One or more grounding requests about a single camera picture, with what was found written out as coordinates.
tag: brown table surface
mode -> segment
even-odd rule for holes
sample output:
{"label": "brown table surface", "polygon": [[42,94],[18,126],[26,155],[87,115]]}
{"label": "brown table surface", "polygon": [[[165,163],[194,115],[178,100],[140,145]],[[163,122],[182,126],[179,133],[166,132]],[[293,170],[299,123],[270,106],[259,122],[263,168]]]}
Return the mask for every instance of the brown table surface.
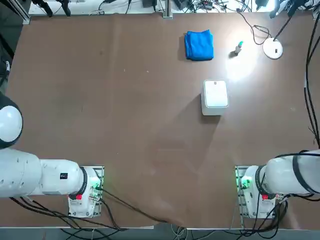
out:
{"label": "brown table surface", "polygon": [[[287,19],[244,15],[273,35]],[[9,78],[8,96],[24,117],[14,147],[39,158],[104,165],[106,189],[170,223],[229,228],[235,165],[262,165],[278,154],[316,148],[303,92],[313,23],[310,14],[297,14],[279,37],[283,56],[271,60],[237,13],[33,18],[23,27]],[[184,33],[207,29],[214,59],[186,60]],[[262,41],[263,33],[256,34]],[[229,58],[239,41],[243,51]],[[316,52],[310,67],[317,113],[319,57]],[[206,79],[227,82],[229,107],[220,118],[201,113]],[[68,211],[66,196],[36,199]],[[155,224],[107,202],[121,226]],[[65,226],[8,199],[0,203],[1,226]],[[317,203],[290,199],[281,227],[320,229],[319,215]],[[105,209],[93,220],[110,224]],[[240,227],[238,208],[232,227]]]}

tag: blue cloth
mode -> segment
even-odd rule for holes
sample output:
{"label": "blue cloth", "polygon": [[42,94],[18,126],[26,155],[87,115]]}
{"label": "blue cloth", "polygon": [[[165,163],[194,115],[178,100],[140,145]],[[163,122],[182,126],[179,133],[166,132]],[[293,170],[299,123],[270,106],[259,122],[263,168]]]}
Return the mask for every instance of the blue cloth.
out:
{"label": "blue cloth", "polygon": [[188,31],[184,36],[184,45],[187,59],[201,61],[214,58],[214,36],[210,30]]}

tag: white disc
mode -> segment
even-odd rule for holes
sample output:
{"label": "white disc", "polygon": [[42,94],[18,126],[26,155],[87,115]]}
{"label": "white disc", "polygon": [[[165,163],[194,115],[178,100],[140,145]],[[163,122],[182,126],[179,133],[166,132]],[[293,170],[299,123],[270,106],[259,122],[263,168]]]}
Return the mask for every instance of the white disc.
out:
{"label": "white disc", "polygon": [[282,56],[283,48],[281,43],[273,37],[268,38],[263,43],[264,54],[271,59],[278,59]]}

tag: small white box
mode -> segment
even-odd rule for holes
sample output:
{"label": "small white box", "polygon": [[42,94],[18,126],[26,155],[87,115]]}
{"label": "small white box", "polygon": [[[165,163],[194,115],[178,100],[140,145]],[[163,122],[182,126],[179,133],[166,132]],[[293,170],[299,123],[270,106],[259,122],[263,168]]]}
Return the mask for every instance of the small white box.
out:
{"label": "small white box", "polygon": [[201,91],[203,115],[223,115],[228,107],[227,85],[223,80],[204,80]]}

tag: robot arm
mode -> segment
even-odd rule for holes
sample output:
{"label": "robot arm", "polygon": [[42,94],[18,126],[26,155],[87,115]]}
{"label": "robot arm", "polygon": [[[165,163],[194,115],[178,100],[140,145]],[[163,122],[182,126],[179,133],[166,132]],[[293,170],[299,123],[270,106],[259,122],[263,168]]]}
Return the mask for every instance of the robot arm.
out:
{"label": "robot arm", "polygon": [[102,181],[95,169],[65,159],[39,159],[8,148],[19,139],[22,129],[19,107],[0,93],[0,198],[68,195],[69,214],[96,216],[96,202],[101,196],[96,187],[100,188]]}
{"label": "robot arm", "polygon": [[[320,150],[305,153],[320,155]],[[320,193],[319,170],[320,156],[312,155],[276,157],[266,165],[248,167],[240,184],[248,217],[266,218],[274,208],[278,194]]]}

